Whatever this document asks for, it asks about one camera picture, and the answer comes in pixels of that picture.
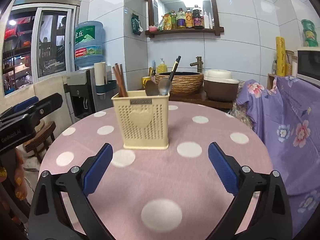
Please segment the person left hand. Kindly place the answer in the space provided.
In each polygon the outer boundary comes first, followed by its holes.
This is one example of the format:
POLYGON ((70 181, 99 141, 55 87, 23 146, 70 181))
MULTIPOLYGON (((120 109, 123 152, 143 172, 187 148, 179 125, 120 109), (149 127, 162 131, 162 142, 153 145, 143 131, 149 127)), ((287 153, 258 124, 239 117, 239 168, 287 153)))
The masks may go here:
POLYGON ((16 183, 14 176, 17 167, 15 148, 1 155, 1 167, 7 171, 7 178, 1 185, 1 197, 3 197, 19 220, 23 224, 27 224, 30 207, 25 200, 21 202, 15 195, 16 183))

